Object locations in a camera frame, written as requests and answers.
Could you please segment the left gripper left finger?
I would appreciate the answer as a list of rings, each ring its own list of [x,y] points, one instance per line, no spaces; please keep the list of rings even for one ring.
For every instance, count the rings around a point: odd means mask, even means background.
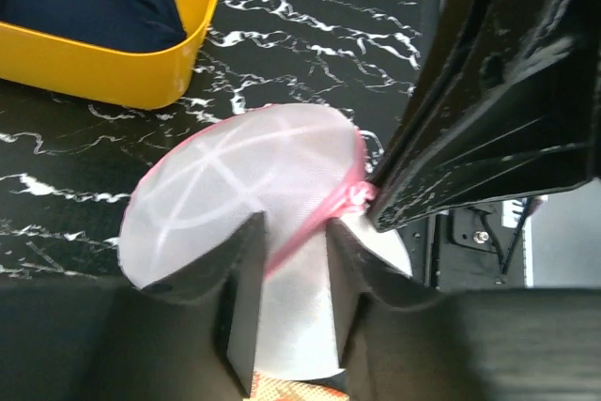
[[[2,398],[248,397],[266,254],[255,213],[143,290],[118,278],[2,283]]]

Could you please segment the white mesh laundry bag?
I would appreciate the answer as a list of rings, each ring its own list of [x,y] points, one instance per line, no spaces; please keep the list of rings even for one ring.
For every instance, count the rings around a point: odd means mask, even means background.
[[[119,233],[118,262],[145,288],[223,243],[251,214],[267,217],[256,369],[312,380],[341,368],[334,338],[325,224],[339,218],[372,254],[411,274],[396,231],[367,220],[376,188],[367,149],[339,110],[273,104],[184,140],[138,182]]]

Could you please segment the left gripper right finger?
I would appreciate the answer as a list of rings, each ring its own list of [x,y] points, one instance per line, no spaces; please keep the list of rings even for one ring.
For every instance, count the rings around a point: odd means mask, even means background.
[[[354,400],[596,400],[600,293],[445,294],[327,226],[338,360]]]

